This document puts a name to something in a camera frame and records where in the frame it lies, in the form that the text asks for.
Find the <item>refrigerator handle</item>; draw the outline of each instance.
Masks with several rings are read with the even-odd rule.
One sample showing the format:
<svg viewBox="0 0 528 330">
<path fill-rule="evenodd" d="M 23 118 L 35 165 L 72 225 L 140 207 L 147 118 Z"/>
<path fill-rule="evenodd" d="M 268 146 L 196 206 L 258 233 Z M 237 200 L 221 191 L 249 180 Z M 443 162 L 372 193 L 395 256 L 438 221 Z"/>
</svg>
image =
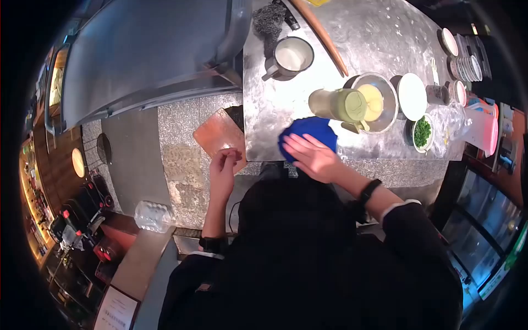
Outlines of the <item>refrigerator handle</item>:
<svg viewBox="0 0 528 330">
<path fill-rule="evenodd" d="M 215 56 L 209 61 L 210 68 L 231 61 L 244 47 L 251 25 L 251 0 L 230 0 L 229 28 Z"/>
<path fill-rule="evenodd" d="M 59 52 L 66 47 L 70 47 L 73 41 L 75 40 L 76 36 L 73 35 L 67 35 L 66 38 L 64 38 L 64 43 L 58 47 L 54 52 L 53 56 L 51 56 L 51 62 L 50 67 L 48 69 L 48 78 L 46 79 L 46 94 L 44 98 L 44 125 L 46 127 L 46 130 L 50 132 L 53 136 L 58 136 L 62 134 L 66 129 L 66 122 L 64 121 L 64 109 L 63 109 L 63 102 L 62 99 L 64 97 L 64 82 L 65 82 L 65 76 L 66 76 L 66 67 L 68 65 L 68 58 L 70 57 L 70 52 L 66 55 L 66 65 L 64 66 L 64 72 L 62 76 L 62 85 L 61 85 L 61 104 L 60 104 L 60 124 L 54 125 L 53 121 L 50 117 L 50 92 L 51 92 L 51 80 L 53 78 L 53 70 L 55 67 L 55 61 L 57 60 L 57 55 Z"/>
</svg>

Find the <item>hand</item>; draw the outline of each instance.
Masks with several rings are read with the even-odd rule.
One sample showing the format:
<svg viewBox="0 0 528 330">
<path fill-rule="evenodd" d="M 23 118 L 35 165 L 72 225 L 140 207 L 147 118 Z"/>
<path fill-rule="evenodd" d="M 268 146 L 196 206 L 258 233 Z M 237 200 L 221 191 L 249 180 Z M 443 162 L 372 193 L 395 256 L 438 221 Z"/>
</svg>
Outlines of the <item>hand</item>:
<svg viewBox="0 0 528 330">
<path fill-rule="evenodd" d="M 343 163 L 330 148 L 315 137 L 309 134 L 303 134 L 303 137 L 304 139 L 296 134 L 284 137 L 284 150 L 298 160 L 294 162 L 294 166 L 314 180 L 323 183 L 335 182 Z"/>
<path fill-rule="evenodd" d="M 242 154 L 236 148 L 222 149 L 214 155 L 209 165 L 211 201 L 227 203 L 229 195 L 233 191 L 233 168 L 241 159 Z"/>
</svg>

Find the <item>person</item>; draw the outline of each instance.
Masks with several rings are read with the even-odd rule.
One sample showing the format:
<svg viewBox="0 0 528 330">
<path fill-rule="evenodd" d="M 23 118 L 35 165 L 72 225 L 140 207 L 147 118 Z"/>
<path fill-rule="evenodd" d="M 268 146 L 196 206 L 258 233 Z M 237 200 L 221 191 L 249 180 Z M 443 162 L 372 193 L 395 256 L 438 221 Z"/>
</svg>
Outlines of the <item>person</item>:
<svg viewBox="0 0 528 330">
<path fill-rule="evenodd" d="M 402 201 L 310 135 L 284 141 L 298 178 L 263 164 L 262 180 L 240 202 L 230 246 L 225 208 L 240 154 L 213 157 L 201 251 L 171 274 L 158 329 L 458 328 L 460 280 L 419 202 Z M 360 215 L 328 183 L 364 204 L 383 242 L 356 234 Z"/>
</svg>

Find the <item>wooden cutting board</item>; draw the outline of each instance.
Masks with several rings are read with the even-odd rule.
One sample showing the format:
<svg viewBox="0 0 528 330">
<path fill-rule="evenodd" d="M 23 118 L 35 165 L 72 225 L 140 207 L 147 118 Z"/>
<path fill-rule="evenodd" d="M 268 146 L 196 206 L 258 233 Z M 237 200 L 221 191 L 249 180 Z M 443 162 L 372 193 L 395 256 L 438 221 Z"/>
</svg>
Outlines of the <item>wooden cutting board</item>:
<svg viewBox="0 0 528 330">
<path fill-rule="evenodd" d="M 237 148 L 242 154 L 242 160 L 238 161 L 233 168 L 233 174 L 246 166 L 244 133 L 224 109 L 218 110 L 200 125 L 194 131 L 193 137 L 211 158 L 216 155 L 218 150 Z"/>
</svg>

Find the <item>paper sign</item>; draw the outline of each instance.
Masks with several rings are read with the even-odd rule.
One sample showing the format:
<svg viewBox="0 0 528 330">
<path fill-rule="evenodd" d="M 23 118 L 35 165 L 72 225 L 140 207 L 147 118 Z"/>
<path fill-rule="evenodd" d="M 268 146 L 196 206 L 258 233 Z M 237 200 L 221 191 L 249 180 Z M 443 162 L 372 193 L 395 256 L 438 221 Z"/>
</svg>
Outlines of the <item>paper sign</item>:
<svg viewBox="0 0 528 330">
<path fill-rule="evenodd" d="M 129 330 L 138 302 L 110 286 L 99 308 L 94 330 Z"/>
</svg>

